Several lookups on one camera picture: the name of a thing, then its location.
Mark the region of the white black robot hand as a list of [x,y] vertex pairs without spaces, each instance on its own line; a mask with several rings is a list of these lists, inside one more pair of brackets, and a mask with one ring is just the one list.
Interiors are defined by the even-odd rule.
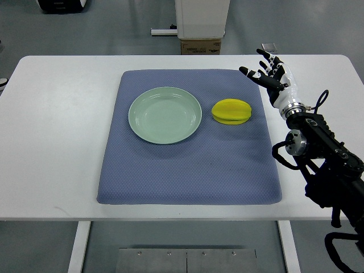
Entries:
[[259,62],[261,69],[254,71],[240,67],[243,73],[252,82],[266,88],[271,105],[279,110],[281,117],[286,120],[290,115],[305,112],[305,106],[298,97],[296,80],[289,66],[277,56],[257,49],[266,62]]

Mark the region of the black white robot base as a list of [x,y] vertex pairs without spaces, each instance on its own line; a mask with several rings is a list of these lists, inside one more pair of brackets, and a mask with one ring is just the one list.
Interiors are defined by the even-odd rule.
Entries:
[[87,0],[36,0],[36,3],[47,13],[79,13]]

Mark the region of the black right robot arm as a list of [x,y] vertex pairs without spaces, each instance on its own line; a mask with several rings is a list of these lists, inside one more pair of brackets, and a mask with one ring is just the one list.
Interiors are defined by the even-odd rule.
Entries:
[[273,157],[292,170],[299,170],[307,182],[305,195],[321,208],[332,209],[331,225],[340,228],[343,213],[354,234],[332,232],[325,236],[326,250],[342,272],[352,272],[340,258],[333,240],[355,241],[363,251],[363,161],[335,139],[318,108],[327,99],[323,91],[316,106],[308,111],[294,110],[286,124],[286,139],[272,148]]

